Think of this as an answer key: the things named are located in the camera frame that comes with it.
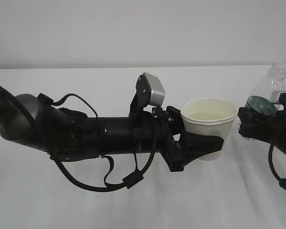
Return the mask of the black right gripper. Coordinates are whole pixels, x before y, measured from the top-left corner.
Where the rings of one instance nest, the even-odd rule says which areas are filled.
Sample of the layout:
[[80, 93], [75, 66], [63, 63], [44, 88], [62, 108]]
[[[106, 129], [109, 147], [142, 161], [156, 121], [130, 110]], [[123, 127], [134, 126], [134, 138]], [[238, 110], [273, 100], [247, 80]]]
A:
[[277, 111], [274, 115], [264, 115], [256, 111], [240, 107], [238, 110], [240, 126], [238, 133], [248, 139], [255, 139], [270, 143], [276, 133], [284, 124], [283, 111]]

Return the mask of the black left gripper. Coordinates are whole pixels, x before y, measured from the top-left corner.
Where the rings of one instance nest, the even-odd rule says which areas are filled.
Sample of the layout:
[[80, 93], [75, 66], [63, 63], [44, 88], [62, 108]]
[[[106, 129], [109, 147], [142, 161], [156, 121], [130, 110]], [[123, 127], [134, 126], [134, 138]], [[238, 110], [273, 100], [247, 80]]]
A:
[[[222, 149], [222, 137], [181, 132], [184, 130], [181, 110], [173, 106], [168, 106], [166, 110], [154, 107], [152, 115], [157, 136], [156, 148], [171, 172], [182, 172], [194, 160]], [[174, 139], [177, 134], [180, 134], [178, 141]]]

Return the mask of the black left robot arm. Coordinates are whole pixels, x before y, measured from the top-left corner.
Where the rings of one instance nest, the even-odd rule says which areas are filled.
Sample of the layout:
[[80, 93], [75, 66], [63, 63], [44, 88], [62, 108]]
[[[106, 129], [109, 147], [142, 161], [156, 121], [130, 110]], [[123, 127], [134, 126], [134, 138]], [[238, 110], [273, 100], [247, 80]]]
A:
[[163, 110], [153, 96], [151, 83], [140, 77], [127, 117], [88, 117], [44, 94], [20, 94], [16, 99], [62, 162], [155, 150], [170, 171], [179, 172], [193, 160], [221, 150], [223, 138], [187, 132], [180, 111], [172, 106]]

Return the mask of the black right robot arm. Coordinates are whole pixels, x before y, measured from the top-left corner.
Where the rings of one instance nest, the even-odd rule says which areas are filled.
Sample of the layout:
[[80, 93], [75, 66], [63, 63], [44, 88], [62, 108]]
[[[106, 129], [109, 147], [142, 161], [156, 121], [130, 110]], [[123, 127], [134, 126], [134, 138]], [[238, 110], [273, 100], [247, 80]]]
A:
[[270, 144], [277, 132], [282, 130], [279, 139], [275, 142], [275, 147], [286, 155], [286, 119], [284, 111], [278, 111], [273, 115], [265, 115], [252, 109], [240, 107], [237, 115], [241, 122], [238, 132], [242, 137]]

